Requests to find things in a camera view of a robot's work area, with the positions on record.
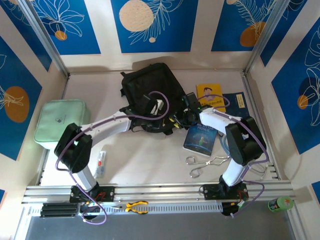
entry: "pliers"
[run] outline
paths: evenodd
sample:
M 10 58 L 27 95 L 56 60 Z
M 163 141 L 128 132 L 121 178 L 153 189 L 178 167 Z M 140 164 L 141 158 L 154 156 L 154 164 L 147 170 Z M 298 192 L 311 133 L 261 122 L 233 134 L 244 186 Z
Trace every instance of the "pliers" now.
M 127 204 L 125 205 L 125 206 L 126 206 L 125 211 L 126 211 L 127 213 L 128 213 L 128 212 L 134 212 L 134 213 L 136 213 L 136 214 L 147 214 L 148 211 L 138 211 L 138 210 L 132 208 L 132 207 L 137 206 L 137 205 L 139 205 L 139 204 L 145 204 L 145 205 L 147 205 L 148 202 L 147 202 L 147 201 L 136 201 L 136 202 L 134 202 L 134 203 L 127 203 Z M 123 206 L 117 205 L 117 206 L 112 206 L 111 208 L 113 208 L 113 209 L 122 209 Z

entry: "mint green pouch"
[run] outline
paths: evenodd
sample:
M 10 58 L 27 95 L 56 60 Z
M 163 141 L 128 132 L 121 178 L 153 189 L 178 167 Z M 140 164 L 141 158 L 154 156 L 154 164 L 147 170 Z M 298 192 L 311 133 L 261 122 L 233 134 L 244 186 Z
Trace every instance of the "mint green pouch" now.
M 54 150 L 69 124 L 75 123 L 80 126 L 88 124 L 89 121 L 90 111 L 82 100 L 53 100 L 47 102 L 42 107 L 34 141 L 45 149 Z

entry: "gray floor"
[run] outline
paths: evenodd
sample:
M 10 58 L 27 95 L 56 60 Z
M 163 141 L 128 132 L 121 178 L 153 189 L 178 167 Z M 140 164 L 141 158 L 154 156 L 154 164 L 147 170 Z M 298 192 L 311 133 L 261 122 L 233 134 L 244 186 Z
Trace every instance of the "gray floor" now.
M 291 240 L 286 212 L 256 202 L 234 219 L 220 213 L 109 215 L 104 225 L 33 217 L 27 240 Z

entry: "yellow sticker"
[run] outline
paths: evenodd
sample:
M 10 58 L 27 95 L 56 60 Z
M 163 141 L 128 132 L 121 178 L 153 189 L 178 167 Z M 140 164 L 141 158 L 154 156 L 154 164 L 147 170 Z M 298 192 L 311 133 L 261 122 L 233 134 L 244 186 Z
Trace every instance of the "yellow sticker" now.
M 246 107 L 244 98 L 242 97 L 242 94 L 237 94 L 236 100 L 238 101 L 238 105 L 239 105 L 240 109 L 244 109 Z

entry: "green bottle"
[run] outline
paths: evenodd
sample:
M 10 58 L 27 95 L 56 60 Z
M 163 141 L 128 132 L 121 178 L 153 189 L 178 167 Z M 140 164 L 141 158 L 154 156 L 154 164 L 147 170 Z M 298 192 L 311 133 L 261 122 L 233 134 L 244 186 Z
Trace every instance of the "green bottle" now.
M 280 212 L 292 209 L 294 201 L 289 196 L 281 196 L 268 202 L 271 212 Z

